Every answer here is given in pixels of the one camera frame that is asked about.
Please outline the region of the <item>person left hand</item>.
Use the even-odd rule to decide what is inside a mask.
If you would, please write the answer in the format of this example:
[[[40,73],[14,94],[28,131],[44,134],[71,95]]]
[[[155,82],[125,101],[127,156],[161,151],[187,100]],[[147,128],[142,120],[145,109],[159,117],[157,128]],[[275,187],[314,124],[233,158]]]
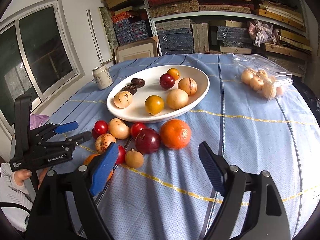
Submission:
[[[47,174],[47,171],[48,171],[48,168],[44,168],[41,171],[41,173],[38,177],[38,179],[39,179],[39,184],[37,187],[38,189],[40,188],[42,181]],[[31,175],[32,175],[32,172],[29,170],[22,169],[22,170],[16,171],[16,172],[14,172],[14,181],[18,186],[23,186],[24,181],[29,179],[31,177]]]

